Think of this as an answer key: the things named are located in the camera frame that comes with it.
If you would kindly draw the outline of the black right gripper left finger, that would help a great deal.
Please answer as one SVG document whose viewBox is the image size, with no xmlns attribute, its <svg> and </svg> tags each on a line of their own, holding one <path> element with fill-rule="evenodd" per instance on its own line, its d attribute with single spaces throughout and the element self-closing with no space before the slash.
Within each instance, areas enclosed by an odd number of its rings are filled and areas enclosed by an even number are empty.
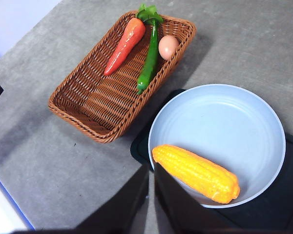
<svg viewBox="0 0 293 234">
<path fill-rule="evenodd" d="M 30 231 L 30 234 L 127 234 L 148 195 L 149 166 L 142 165 L 97 211 L 73 229 Z"/>
</svg>

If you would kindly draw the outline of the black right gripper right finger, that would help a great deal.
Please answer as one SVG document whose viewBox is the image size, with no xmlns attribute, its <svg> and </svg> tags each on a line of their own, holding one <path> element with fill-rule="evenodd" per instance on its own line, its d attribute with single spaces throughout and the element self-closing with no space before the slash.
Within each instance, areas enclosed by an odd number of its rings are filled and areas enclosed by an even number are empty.
<svg viewBox="0 0 293 234">
<path fill-rule="evenodd" d="M 231 234 L 234 226 L 191 197 L 160 165 L 154 166 L 155 195 L 176 234 Z"/>
</svg>

